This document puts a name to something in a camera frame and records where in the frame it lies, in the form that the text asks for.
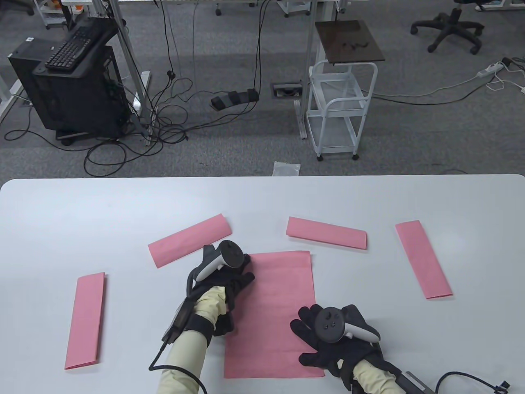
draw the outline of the white power strip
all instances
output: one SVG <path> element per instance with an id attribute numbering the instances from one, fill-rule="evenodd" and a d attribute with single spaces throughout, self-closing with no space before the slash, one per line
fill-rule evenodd
<path id="1" fill-rule="evenodd" d="M 478 77 L 478 78 L 489 77 L 489 76 L 494 75 L 495 73 L 500 72 L 501 70 L 503 70 L 503 67 L 504 66 L 503 66 L 503 64 L 501 62 L 497 62 L 495 64 L 491 64 L 486 69 L 478 71 L 478 73 L 476 74 L 476 77 Z"/>

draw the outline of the folded pink paper strip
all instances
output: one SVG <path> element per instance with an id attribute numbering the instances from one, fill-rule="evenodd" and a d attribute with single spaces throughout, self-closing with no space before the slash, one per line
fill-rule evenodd
<path id="1" fill-rule="evenodd" d="M 98 363 L 104 272 L 77 280 L 65 369 Z"/>
<path id="2" fill-rule="evenodd" d="M 157 268 L 163 267 L 204 245 L 231 235 L 228 222 L 219 214 L 148 245 Z"/>
<path id="3" fill-rule="evenodd" d="M 322 369 L 299 363 L 301 353 L 314 350 L 290 329 L 299 308 L 316 302 L 310 252 L 253 254 L 251 261 L 255 281 L 235 301 L 236 329 L 226 336 L 224 377 L 324 376 Z"/>
<path id="4" fill-rule="evenodd" d="M 286 234 L 295 238 L 325 242 L 327 244 L 366 249 L 366 232 L 335 226 L 333 224 L 314 222 L 312 220 L 290 217 Z"/>
<path id="5" fill-rule="evenodd" d="M 425 298 L 451 296 L 447 278 L 419 220 L 396 224 L 395 228 Z"/>

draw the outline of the metal desk frame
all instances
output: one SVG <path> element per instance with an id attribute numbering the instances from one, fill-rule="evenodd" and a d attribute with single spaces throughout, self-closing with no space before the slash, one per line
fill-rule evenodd
<path id="1" fill-rule="evenodd" d="M 109 0 L 109 3 L 111 5 L 111 8 L 113 10 L 113 13 L 115 15 L 115 19 L 117 22 L 117 25 L 119 26 L 119 32 L 118 32 L 118 38 L 120 42 L 120 46 L 122 47 L 122 51 L 124 53 L 124 58 L 126 60 L 126 64 L 128 65 L 129 72 L 131 79 L 133 80 L 133 84 L 135 85 L 136 94 L 135 99 L 133 101 L 133 107 L 135 110 L 140 113 L 141 110 L 148 107 L 148 102 L 146 100 L 146 90 L 148 89 L 149 80 L 151 77 L 150 71 L 141 71 L 140 67 L 138 65 L 138 62 L 136 62 L 136 57 L 133 52 L 133 47 L 131 45 L 131 41 L 128 35 L 128 32 L 126 31 L 124 24 L 122 22 L 122 12 L 120 10 L 119 3 L 133 3 L 136 1 L 142 1 L 142 0 Z M 187 0 L 168 0 L 168 1 L 180 1 L 181 3 L 187 2 Z M 253 0 L 206 0 L 206 1 L 227 1 L 229 3 L 252 3 Z M 106 14 L 106 10 L 102 4 L 101 0 L 62 0 L 62 3 L 64 5 L 89 5 L 93 4 L 94 11 L 98 16 L 104 16 Z M 315 64 L 323 59 L 325 59 L 325 53 L 322 48 L 322 45 L 319 43 L 319 46 L 317 48 L 317 54 L 316 54 L 316 60 L 315 62 L 312 62 L 311 59 L 311 50 L 313 45 L 313 35 L 315 31 L 315 22 L 316 22 L 316 14 L 317 14 L 317 6 L 318 6 L 319 0 L 312 0 L 311 5 L 311 15 L 310 15 L 310 25 L 308 28 L 308 41 L 307 41 L 307 47 L 306 47 L 306 56 L 305 56 L 305 65 L 304 65 L 304 74 L 302 77 L 302 96 L 300 100 L 294 100 L 294 108 L 296 111 L 297 116 L 297 122 L 299 125 L 299 133 L 302 139 L 307 138 L 306 128 L 305 128 L 305 115 L 306 115 L 306 106 L 308 102 L 308 70 L 309 67 L 312 64 Z M 334 4 L 339 4 L 339 0 L 328 0 L 325 1 L 325 7 L 323 10 L 323 15 L 321 20 L 327 21 L 332 20 L 333 13 L 335 6 Z M 142 114 L 143 116 L 150 116 L 149 113 Z"/>

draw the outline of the gray carpet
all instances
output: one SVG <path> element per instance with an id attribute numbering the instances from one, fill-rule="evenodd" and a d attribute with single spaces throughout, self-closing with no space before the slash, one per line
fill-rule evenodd
<path id="1" fill-rule="evenodd" d="M 192 64 L 192 16 L 194 3 L 166 4 L 176 37 L 181 73 L 194 79 Z M 61 28 L 45 30 L 38 15 L 27 16 L 3 5 L 0 10 L 0 72 L 9 82 L 14 73 L 6 56 L 27 36 L 61 39 Z M 436 32 L 420 29 L 409 34 L 417 19 L 432 19 L 449 12 L 451 0 L 371 0 L 354 2 L 344 19 L 364 19 L 381 47 L 386 61 L 379 64 L 376 91 L 418 94 L 466 80 L 503 56 L 525 55 L 525 12 L 479 13 L 465 7 L 463 18 L 477 20 L 487 28 L 484 46 L 477 56 L 469 53 L 470 44 L 449 37 L 438 50 L 429 54 L 426 47 Z M 196 86 L 205 90 L 245 90 L 253 83 L 258 8 L 226 4 L 223 15 L 215 16 L 214 4 L 202 2 L 195 14 Z M 162 14 L 152 3 L 123 4 L 130 37 L 140 65 L 153 73 L 150 94 L 166 83 L 169 63 Z M 128 163 L 118 177 L 179 177 L 271 175 L 274 161 L 301 164 L 301 175 L 339 174 L 432 174 L 449 169 L 469 173 L 525 174 L 525 96 L 518 88 L 507 86 L 492 92 L 483 87 L 459 103 L 444 106 L 407 106 L 373 100 L 366 121 L 359 161 L 347 154 L 326 155 L 317 162 L 310 140 L 302 141 L 289 101 L 270 97 L 270 83 L 297 80 L 302 76 L 308 17 L 293 15 L 284 19 L 282 11 L 270 4 L 262 33 L 262 92 L 256 109 L 224 126 L 190 133 L 189 141 L 167 146 L 158 155 Z M 115 52 L 126 69 L 118 42 Z M 177 74 L 179 64 L 172 53 Z M 508 76 L 519 84 L 525 80 Z M 457 89 L 446 90 L 417 102 L 459 98 L 480 85 L 476 80 Z M 175 91 L 182 89 L 183 83 Z M 210 95 L 194 97 L 184 105 L 189 123 L 201 123 L 217 116 L 210 110 Z M 27 126 L 27 108 L 15 104 L 0 126 L 0 134 Z M 165 112 L 174 121 L 179 110 Z M 31 130 L 47 138 L 35 111 Z M 134 149 L 143 149 L 139 137 L 126 140 Z M 82 149 L 93 141 L 79 141 L 71 148 Z M 18 141 L 0 139 L 0 185 L 13 178 L 65 178 L 87 176 L 82 164 L 85 153 L 62 152 L 33 135 Z M 122 158 L 116 147 L 103 147 L 93 155 L 101 162 Z M 97 174 L 111 168 L 90 166 Z"/>

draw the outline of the white wire cart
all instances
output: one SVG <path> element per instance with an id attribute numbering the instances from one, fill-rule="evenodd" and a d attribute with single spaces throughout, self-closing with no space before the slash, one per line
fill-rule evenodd
<path id="1" fill-rule="evenodd" d="M 326 63 L 328 60 L 316 63 L 310 67 L 309 73 L 310 97 L 306 120 L 313 149 L 318 161 L 323 160 L 323 153 L 341 152 L 352 152 L 352 159 L 357 160 L 359 141 L 377 79 L 377 65 L 370 62 L 351 63 L 346 72 L 323 74 Z M 368 68 L 373 73 L 366 96 L 352 72 L 358 67 Z M 360 118 L 357 133 L 350 118 Z"/>

